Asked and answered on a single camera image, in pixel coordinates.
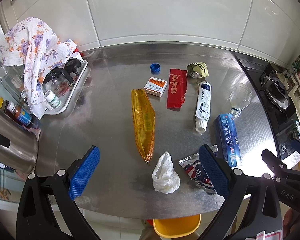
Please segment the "person's right hand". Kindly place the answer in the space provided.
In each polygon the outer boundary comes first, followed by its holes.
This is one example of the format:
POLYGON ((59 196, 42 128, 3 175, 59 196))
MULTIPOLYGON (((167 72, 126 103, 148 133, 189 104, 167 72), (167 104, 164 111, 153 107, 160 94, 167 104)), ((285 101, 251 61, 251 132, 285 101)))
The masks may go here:
POLYGON ((293 224, 293 221, 296 220, 295 217, 297 217, 298 213, 293 210, 289 209, 283 218, 283 238, 287 237, 295 228, 296 228, 296 223, 293 224))

